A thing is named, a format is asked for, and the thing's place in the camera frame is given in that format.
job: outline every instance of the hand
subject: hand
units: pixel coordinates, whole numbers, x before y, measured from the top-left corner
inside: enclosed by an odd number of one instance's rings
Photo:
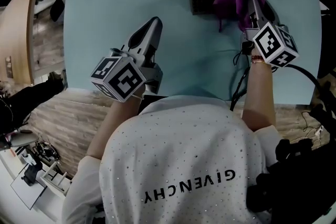
[[[261,56],[261,53],[260,51],[256,48],[256,45],[254,46],[252,52],[251,52],[251,55],[258,55],[258,56]]]
[[[145,92],[146,90],[146,86],[145,84],[141,85],[140,88],[138,88],[134,93],[133,95],[136,95],[138,97],[142,97],[143,93]]]

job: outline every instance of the wire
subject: wire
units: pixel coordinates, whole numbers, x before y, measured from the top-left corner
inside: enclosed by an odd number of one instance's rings
[[[313,128],[313,129],[315,129],[315,127],[308,126],[307,120],[306,120],[306,118],[303,116],[304,113],[308,113],[308,114],[309,114],[309,111],[302,111],[302,112],[301,112],[301,116],[303,117],[303,119],[305,120],[304,122],[306,123],[306,127],[304,127],[302,130],[305,132],[308,128]]]
[[[13,112],[12,110],[10,109],[10,107],[6,104],[6,102],[4,100],[2,100],[2,98],[0,98],[0,100],[5,104],[5,106],[9,109],[9,111],[11,112],[12,114],[12,122],[13,122],[13,118],[14,118],[14,115],[13,115]]]
[[[243,90],[240,94],[238,94],[238,91],[240,89],[240,86],[243,82],[243,80],[247,77],[248,73],[250,71],[250,66],[247,67],[242,75],[242,77],[240,78],[240,81],[238,83],[238,86],[236,88],[236,91],[234,92],[234,94],[232,95],[232,101],[231,101],[231,106],[230,106],[230,110],[233,111],[233,109],[235,108],[236,103],[238,102],[238,100],[247,92],[247,90]]]
[[[291,65],[291,64],[288,64],[286,65],[286,67],[290,67],[290,68],[294,68],[298,71],[300,71],[301,73],[303,73],[304,75],[306,75],[306,77],[308,77],[308,79],[310,79],[316,86],[316,88],[318,89],[318,91],[320,93],[322,93],[322,87],[320,85],[320,83],[317,81],[317,79],[310,73],[308,72],[306,69],[302,68],[302,67],[298,67],[298,66],[295,66],[295,65]]]
[[[294,141],[296,141],[296,140],[302,140],[302,139],[313,139],[313,137],[312,138],[309,138],[308,137],[308,135],[311,133],[311,131],[313,131],[313,130],[317,130],[317,129],[315,129],[315,128],[313,128],[313,129],[311,129],[309,132],[308,132],[308,134],[306,135],[306,136],[302,136],[302,137],[299,137],[299,138],[296,138],[296,139],[294,139],[294,140],[292,140],[292,141],[290,141],[291,143],[292,142],[294,142]]]
[[[234,58],[233,58],[233,65],[234,66],[236,66],[237,64],[238,64],[238,60],[239,60],[239,57],[240,57],[240,55],[242,55],[243,54],[243,50],[241,50],[239,53],[237,53],[235,56],[234,56]],[[247,66],[250,66],[250,61],[249,61],[249,59],[248,59],[248,56],[247,55],[245,55],[246,56],[246,60],[247,60]]]

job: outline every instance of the forearm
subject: forearm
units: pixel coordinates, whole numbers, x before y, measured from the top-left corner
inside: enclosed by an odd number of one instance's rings
[[[125,103],[114,101],[88,148],[87,155],[101,159],[112,133],[126,120],[137,115],[141,100],[130,97]]]
[[[252,131],[275,125],[271,65],[251,64],[242,119]]]

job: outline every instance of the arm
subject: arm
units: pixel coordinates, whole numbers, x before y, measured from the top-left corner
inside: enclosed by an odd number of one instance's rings
[[[103,202],[99,185],[100,162],[89,156],[79,162],[63,203],[62,224],[92,223],[96,206]]]
[[[252,55],[260,54],[255,48]],[[251,64],[242,119],[252,131],[275,125],[271,65]]]
[[[134,95],[142,96],[145,86],[140,87]],[[137,115],[141,100],[136,97],[130,97],[125,103],[115,101],[112,103],[104,121],[98,129],[88,148],[86,155],[101,159],[104,154],[106,144],[112,133],[124,121]]]

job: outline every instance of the black cable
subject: black cable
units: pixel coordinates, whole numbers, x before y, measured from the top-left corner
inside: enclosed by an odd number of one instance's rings
[[[243,80],[247,77],[249,71],[250,71],[250,66],[247,67],[247,68],[245,69],[245,71],[244,71],[242,77],[240,78],[240,81],[239,81],[239,83],[238,83],[238,86],[237,86],[237,88],[236,88],[236,91],[235,91],[234,94],[232,95],[232,100],[231,100],[231,105],[230,105],[230,110],[231,110],[231,111],[233,111],[233,109],[234,109],[236,103],[238,102],[238,100],[239,100],[239,99],[246,93],[246,90],[244,90],[243,92],[245,92],[245,93],[243,93],[243,94],[240,93],[240,94],[238,95],[238,91],[239,91],[239,89],[240,89],[240,86],[241,86]]]
[[[245,56],[246,56],[247,66],[250,67],[250,60],[248,59],[247,54],[245,54]]]
[[[319,91],[320,93],[320,99],[321,101],[323,102],[324,104],[324,107],[326,108],[326,111],[327,113],[332,116],[332,112],[331,112],[331,109],[329,107],[329,101],[328,101],[328,97],[327,95],[324,93],[324,90],[323,88],[321,87],[320,83],[317,81],[317,79],[310,73],[308,72],[306,69],[302,68],[302,67],[298,67],[298,66],[295,66],[295,65],[291,65],[291,64],[288,64],[286,65],[286,67],[290,67],[290,68],[294,68],[298,71],[300,71],[302,74],[304,74],[308,79],[310,79],[316,86],[317,90]]]
[[[237,65],[237,63],[238,63],[238,60],[239,60],[239,57],[240,57],[240,55],[242,55],[242,50],[239,52],[239,53],[237,53],[235,56],[234,56],[234,58],[233,58],[233,65],[234,66],[236,66]]]
[[[316,129],[316,130],[317,130],[319,127],[321,127],[321,125],[318,126],[318,127],[308,126],[307,120],[306,120],[306,118],[303,116],[304,113],[308,113],[308,114],[309,114],[309,111],[302,111],[302,112],[301,112],[301,116],[303,117],[304,122],[306,123],[306,127],[304,127],[304,128],[302,129],[303,132],[305,132],[308,128],[312,128],[312,129]]]

